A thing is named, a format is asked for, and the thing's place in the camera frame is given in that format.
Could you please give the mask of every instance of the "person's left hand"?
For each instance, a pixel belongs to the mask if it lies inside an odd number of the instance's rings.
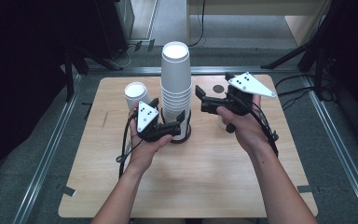
[[[134,104],[129,117],[134,113],[135,109],[137,108],[138,108],[138,104],[136,103]],[[142,141],[142,139],[138,136],[138,132],[136,131],[135,119],[131,121],[130,129],[131,129],[131,136],[133,136],[131,148],[135,148]],[[127,169],[129,167],[132,167],[134,169],[137,169],[138,172],[141,172],[143,174],[152,164],[152,160],[155,153],[160,148],[170,143],[171,140],[172,140],[172,135],[167,134],[162,136],[156,142],[148,143],[145,140],[142,141],[142,143],[132,151],[130,162]]]

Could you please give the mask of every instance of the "table top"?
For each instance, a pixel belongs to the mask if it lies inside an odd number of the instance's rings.
[[[275,91],[270,76],[255,76]],[[61,217],[94,217],[118,180],[124,128],[128,118],[125,87],[141,81],[152,98],[160,98],[160,77],[107,77],[101,80],[86,128],[76,154],[67,187],[71,197],[62,195]],[[235,135],[218,125],[216,115],[200,112],[194,93],[201,86],[207,96],[224,98],[213,92],[214,85],[227,88],[223,76],[192,77],[192,134],[183,144],[168,144],[155,155],[146,171],[132,209],[132,217],[265,217],[266,211],[254,168]],[[278,97],[262,97],[261,108],[272,130],[279,159],[295,186],[308,180]],[[317,215],[313,195],[301,193],[313,215]]]

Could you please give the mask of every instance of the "person's left arm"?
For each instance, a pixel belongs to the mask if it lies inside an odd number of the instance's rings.
[[[130,116],[133,114],[136,107],[137,104],[131,110]],[[137,134],[134,119],[131,121],[130,128],[131,136]],[[91,223],[127,224],[129,222],[131,210],[142,176],[150,167],[155,153],[161,147],[164,147],[171,142],[171,140],[171,135],[165,135],[157,142],[148,143],[143,141],[139,144],[142,140],[138,136],[132,138],[131,146],[134,150],[131,153],[127,169],[124,171],[123,176],[118,180],[115,188],[112,190]]]

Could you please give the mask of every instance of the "white bracket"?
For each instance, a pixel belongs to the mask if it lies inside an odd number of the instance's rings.
[[[228,83],[243,92],[249,92],[251,94],[263,95],[267,97],[275,97],[277,93],[271,91],[259,80],[255,79],[249,72],[246,72],[240,76],[231,78]]]
[[[141,133],[149,123],[158,116],[158,110],[140,101],[138,106],[138,125],[137,131]]]

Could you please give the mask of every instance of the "person's right arm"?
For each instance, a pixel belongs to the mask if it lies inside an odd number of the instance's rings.
[[[260,105],[260,96],[254,96]],[[217,113],[225,124],[236,126],[235,134],[249,154],[263,195],[269,223],[317,223],[273,152],[260,125],[251,114],[237,116],[220,106]]]

